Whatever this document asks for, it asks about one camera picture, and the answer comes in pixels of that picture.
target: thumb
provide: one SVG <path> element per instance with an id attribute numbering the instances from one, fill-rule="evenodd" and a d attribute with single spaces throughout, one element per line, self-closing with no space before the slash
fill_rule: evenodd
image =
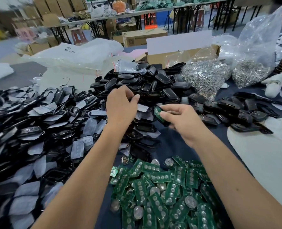
<path id="1" fill-rule="evenodd" d="M 175 124 L 175 121 L 176 121 L 176 118 L 177 116 L 176 115 L 173 115 L 173 114 L 170 114 L 168 112 L 160 112 L 160 116 L 165 119 L 166 121 L 172 123 L 172 124 Z"/>
<path id="2" fill-rule="evenodd" d="M 139 99 L 140 99 L 140 95 L 139 95 L 139 94 L 137 94 L 137 95 L 135 95 L 135 96 L 133 96 L 133 97 L 132 97 L 132 99 L 131 99 L 130 103 L 131 103 L 132 105 L 137 105 L 137 104 L 138 104 Z"/>

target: white foam sheet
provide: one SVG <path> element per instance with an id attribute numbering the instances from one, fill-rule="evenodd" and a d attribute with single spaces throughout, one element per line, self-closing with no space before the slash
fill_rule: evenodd
<path id="1" fill-rule="evenodd" d="M 274 127 L 281 129 L 282 118 L 276 120 Z M 256 180 L 282 205 L 282 140 L 274 134 L 239 133 L 231 127 L 228 139 Z"/>

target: blue tablecloth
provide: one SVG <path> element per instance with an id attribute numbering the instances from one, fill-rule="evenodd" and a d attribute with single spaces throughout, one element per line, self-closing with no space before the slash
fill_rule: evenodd
<path id="1" fill-rule="evenodd" d="M 138 46 L 138 47 L 130 47 L 125 48 L 125 52 L 131 52 L 134 49 L 143 49 L 146 48 L 146 46 Z M 233 80 L 230 78 L 230 80 L 226 81 L 227 84 L 229 84 L 228 89 L 220 89 L 217 93 L 216 100 L 219 100 L 224 97 L 232 96 L 235 92 L 242 91 L 242 92 L 249 92 L 249 93 L 257 93 L 258 95 L 265 96 L 265 91 L 262 90 L 265 88 L 264 85 L 257 84 L 252 87 L 242 88 L 238 89 L 238 87 L 234 84 Z M 278 95 L 274 100 L 282 100 L 282 98 Z M 282 111 L 275 108 L 272 105 L 269 105 L 276 113 L 278 113 L 282 117 Z M 156 151 L 152 153 L 152 157 L 159 160 L 161 167 L 166 169 L 166 166 L 163 165 L 163 162 L 166 158 L 172 157 L 174 155 L 179 155 L 181 158 L 185 160 L 199 160 L 199 157 L 195 150 L 190 148 L 185 144 L 183 139 L 181 138 L 180 134 L 178 134 L 176 131 L 171 130 L 169 128 L 164 127 L 159 122 L 155 121 L 155 126 L 157 129 L 161 132 L 161 135 L 157 138 L 161 141 L 161 145 L 156 148 Z M 239 159 L 240 157 L 234 150 L 234 148 L 231 146 L 228 138 L 227 138 L 227 127 L 225 127 L 223 124 L 220 124 L 216 128 L 212 128 L 211 131 L 223 142 L 225 145 L 233 152 L 233 154 Z M 123 156 L 122 153 L 118 152 L 114 165 L 119 166 L 121 164 L 121 157 Z M 96 223 L 96 229 L 120 229 L 121 228 L 121 217 L 120 214 L 113 214 L 110 210 L 110 200 L 111 200 L 111 194 L 112 194 L 113 186 L 108 185 L 104 200 L 100 209 L 100 213 L 97 219 Z M 222 214 L 223 221 L 225 222 L 225 225 L 223 228 L 233 228 L 231 225 L 231 222 L 229 221 L 226 213 L 224 212 Z"/>

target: warehouse floor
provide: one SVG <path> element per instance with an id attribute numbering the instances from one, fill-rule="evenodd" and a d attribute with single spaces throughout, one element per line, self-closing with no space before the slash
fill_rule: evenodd
<path id="1" fill-rule="evenodd" d="M 259 15 L 266 14 L 268 12 L 268 10 L 269 10 L 269 7 L 262 8 L 262 10 L 261 10 Z M 244 11 L 241 11 L 241 13 L 240 13 L 240 16 L 239 16 L 239 19 L 237 21 L 237 25 L 236 25 L 235 31 L 233 32 L 232 31 L 232 26 L 229 26 L 227 31 L 226 31 L 226 33 L 229 33 L 229 34 L 231 34 L 231 35 L 233 35 L 233 36 L 235 36 L 237 38 L 239 37 L 239 35 L 240 35 L 242 29 L 244 28 L 244 26 L 246 25 L 246 23 L 250 21 L 250 18 L 251 18 L 251 15 L 253 13 L 253 10 L 252 9 L 248 9 L 248 11 L 246 13 L 246 16 L 244 18 L 244 22 L 241 23 L 243 12 Z M 203 29 L 207 29 L 207 26 L 209 24 L 209 18 L 210 18 L 210 12 L 207 12 L 205 14 L 205 17 L 204 17 L 204 28 Z M 91 30 L 85 30 L 84 33 L 85 33 L 86 38 L 89 41 L 92 40 Z M 221 29 L 221 28 L 218 31 L 217 30 L 213 30 L 212 31 L 213 36 L 220 35 L 220 34 L 223 34 L 223 33 L 224 33 L 224 30 Z M 25 61 L 20 59 L 20 57 L 16 54 L 16 52 L 14 50 L 14 46 L 18 42 L 20 42 L 20 40 L 18 38 L 9 38 L 7 40 L 0 41 L 0 62 L 7 62 L 7 63 L 10 63 L 10 64 L 17 64 L 17 63 L 25 62 Z"/>

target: white cardboard sheet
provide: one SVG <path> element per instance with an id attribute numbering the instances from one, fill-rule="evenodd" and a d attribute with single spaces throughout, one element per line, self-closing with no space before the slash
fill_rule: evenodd
<path id="1" fill-rule="evenodd" d="M 174 34 L 157 38 L 147 38 L 147 53 L 157 55 L 186 51 L 212 45 L 212 31 L 202 30 L 187 34 Z"/>
<path id="2" fill-rule="evenodd" d="M 267 127 L 276 134 L 239 133 L 228 128 L 228 139 L 256 180 L 282 205 L 282 118 L 269 118 Z"/>

